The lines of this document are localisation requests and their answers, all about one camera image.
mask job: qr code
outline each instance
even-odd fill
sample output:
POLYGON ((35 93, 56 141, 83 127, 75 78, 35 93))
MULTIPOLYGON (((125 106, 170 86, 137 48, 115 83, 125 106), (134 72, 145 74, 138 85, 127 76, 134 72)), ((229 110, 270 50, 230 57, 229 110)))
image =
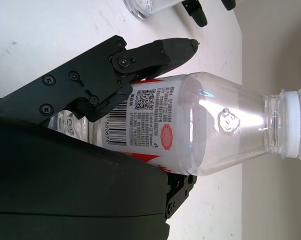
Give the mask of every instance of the qr code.
POLYGON ((155 92, 156 89, 137 91, 136 100, 135 100, 135 110, 154 109, 155 92))

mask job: plastic water bottle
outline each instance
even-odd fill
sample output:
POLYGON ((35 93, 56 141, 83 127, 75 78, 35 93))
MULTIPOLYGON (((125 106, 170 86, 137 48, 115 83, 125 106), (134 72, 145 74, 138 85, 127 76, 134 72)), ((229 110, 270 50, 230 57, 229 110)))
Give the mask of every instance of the plastic water bottle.
POLYGON ((50 119, 48 128, 56 130, 72 138, 89 142, 89 124, 86 117, 77 119, 68 110, 63 110, 50 119))
POLYGON ((84 141, 170 173, 208 175, 266 153, 301 159, 301 90, 267 96, 205 72, 144 80, 90 127, 84 141))

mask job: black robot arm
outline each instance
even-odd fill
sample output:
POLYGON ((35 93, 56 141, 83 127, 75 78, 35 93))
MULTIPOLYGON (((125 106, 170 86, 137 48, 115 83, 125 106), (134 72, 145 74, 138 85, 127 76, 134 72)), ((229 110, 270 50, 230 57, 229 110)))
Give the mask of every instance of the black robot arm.
POLYGON ((59 111, 96 121, 130 83, 187 62, 196 40, 131 49, 114 36, 0 99, 0 240, 165 240, 195 176, 43 127, 59 111))

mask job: white and red label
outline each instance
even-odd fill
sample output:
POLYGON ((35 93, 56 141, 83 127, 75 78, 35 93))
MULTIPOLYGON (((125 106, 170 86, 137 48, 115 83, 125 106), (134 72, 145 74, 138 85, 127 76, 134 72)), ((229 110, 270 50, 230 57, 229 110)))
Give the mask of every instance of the white and red label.
POLYGON ((101 120, 103 147, 182 173, 174 139, 181 77, 134 84, 129 98, 101 120))

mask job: white table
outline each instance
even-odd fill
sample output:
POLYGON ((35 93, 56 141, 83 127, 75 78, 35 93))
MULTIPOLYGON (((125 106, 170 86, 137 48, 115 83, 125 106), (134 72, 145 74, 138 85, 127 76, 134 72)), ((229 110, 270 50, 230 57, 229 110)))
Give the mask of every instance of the white table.
MULTIPOLYGON (((1 0, 0 97, 113 35, 127 49, 165 38, 200 42, 196 55, 167 76, 209 72, 242 83, 242 33, 220 0, 201 0, 208 26, 198 27, 181 5, 140 21, 121 0, 1 0)), ((167 221, 170 240, 242 239, 240 165, 199 177, 167 221)))

